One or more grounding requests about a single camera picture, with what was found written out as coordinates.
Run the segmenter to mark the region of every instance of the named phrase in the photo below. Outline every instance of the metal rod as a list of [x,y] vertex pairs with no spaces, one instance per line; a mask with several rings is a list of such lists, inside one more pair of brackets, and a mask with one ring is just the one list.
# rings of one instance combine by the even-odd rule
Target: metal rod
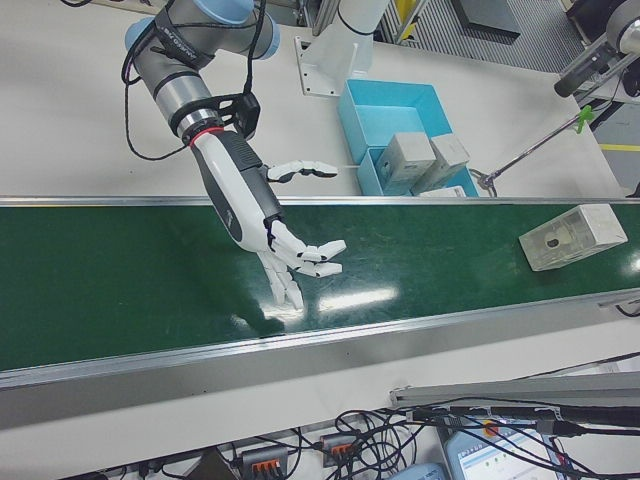
[[522,160],[524,160],[526,157],[528,157],[529,155],[531,155],[533,152],[535,152],[538,148],[540,148],[542,145],[544,145],[545,143],[547,143],[549,140],[551,140],[552,138],[555,138],[556,136],[558,136],[561,132],[564,132],[567,128],[569,128],[571,125],[573,125],[574,123],[576,123],[579,119],[580,119],[580,113],[578,113],[577,115],[575,115],[574,117],[572,117],[570,120],[567,120],[565,123],[563,123],[561,126],[559,126],[558,128],[556,128],[554,131],[550,132],[549,134],[547,134],[545,137],[543,137],[542,139],[540,139],[538,142],[534,143],[531,147],[529,147],[528,149],[526,149],[524,152],[522,152],[520,155],[518,155],[516,158],[514,158],[513,160],[511,160],[509,163],[507,163],[504,167],[499,168],[498,170],[496,170],[493,173],[490,173],[489,175],[487,175],[487,179],[486,181],[492,181],[495,180],[496,178],[498,178],[500,175],[502,175],[504,172],[506,172],[507,170],[509,170],[511,167],[513,167],[514,165],[516,165],[517,163],[521,162]]

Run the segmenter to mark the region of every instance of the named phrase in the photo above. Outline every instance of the black strap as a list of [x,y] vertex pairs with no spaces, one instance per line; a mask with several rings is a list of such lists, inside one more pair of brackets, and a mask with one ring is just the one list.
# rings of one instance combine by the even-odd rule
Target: black strap
[[175,58],[194,70],[200,70],[211,60],[212,55],[201,52],[180,34],[173,26],[166,7],[160,10],[155,18],[156,34],[169,58]]

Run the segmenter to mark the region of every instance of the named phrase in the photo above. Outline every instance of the metal stand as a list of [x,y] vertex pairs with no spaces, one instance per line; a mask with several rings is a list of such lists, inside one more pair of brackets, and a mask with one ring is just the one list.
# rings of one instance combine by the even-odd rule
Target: metal stand
[[380,23],[389,0],[342,0],[337,17],[313,43],[304,48],[296,38],[302,92],[305,95],[339,96],[345,81],[363,77],[373,54],[373,30]]
[[455,399],[461,399],[455,402],[456,406],[476,406],[479,410],[541,402],[575,407],[640,407],[640,372],[407,387],[391,392],[394,407],[447,408]]

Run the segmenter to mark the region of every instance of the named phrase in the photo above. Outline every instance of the blue box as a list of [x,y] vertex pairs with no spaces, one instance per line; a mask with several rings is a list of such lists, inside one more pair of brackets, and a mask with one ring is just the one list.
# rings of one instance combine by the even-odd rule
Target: blue box
[[350,79],[338,115],[356,164],[367,151],[375,163],[397,132],[452,133],[432,85]]

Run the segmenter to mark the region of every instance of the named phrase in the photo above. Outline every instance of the metal frame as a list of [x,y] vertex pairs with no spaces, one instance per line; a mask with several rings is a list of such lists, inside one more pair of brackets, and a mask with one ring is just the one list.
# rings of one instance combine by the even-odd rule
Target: metal frame
[[[635,198],[536,198],[536,197],[354,197],[354,196],[281,196],[282,205],[579,205],[585,203],[637,204]],[[0,195],[0,207],[146,207],[146,206],[205,206],[211,205],[207,196],[13,196]]]
[[283,337],[7,370],[0,372],[0,392],[5,389],[60,381],[79,380],[104,375],[121,375],[145,370],[167,369],[194,363],[209,362],[221,358],[238,357],[251,353],[321,346],[330,343],[364,339],[376,335],[420,332],[437,327],[481,320],[490,314],[503,314],[524,307],[571,303],[581,300],[593,300],[594,303],[607,302],[615,304],[636,298],[638,295],[640,295],[640,288],[635,288],[618,292],[580,295],[554,300],[469,310],[453,314],[418,317],[408,320],[394,320],[373,325],[288,334]]
[[[437,387],[407,387],[391,392],[394,407],[447,404],[474,406],[478,402],[492,406],[519,406],[509,400],[558,403],[572,406],[638,407],[640,406],[640,372],[607,375],[528,378],[504,382],[469,383]],[[479,400],[487,397],[496,401]]]
[[[576,204],[611,202],[607,199],[457,199],[457,198],[407,198],[407,197],[284,197],[283,205],[469,205],[469,204]],[[638,204],[640,200],[624,199],[611,203]],[[0,197],[0,207],[37,206],[194,206],[209,205],[208,197]],[[546,300],[526,304],[473,310],[455,314],[389,321],[374,325],[347,327],[325,331],[291,334],[286,337],[249,340],[220,345],[153,352],[122,357],[87,360],[67,364],[32,367],[0,372],[0,391],[17,387],[48,384],[61,381],[87,379],[104,375],[121,375],[146,370],[167,369],[196,363],[207,363],[222,358],[268,352],[281,349],[326,345],[352,341],[376,335],[408,333],[454,325],[486,318],[487,314],[499,314],[522,307],[575,302],[585,299],[594,303],[611,304],[627,301],[640,295],[640,288],[619,292],[584,295]]]

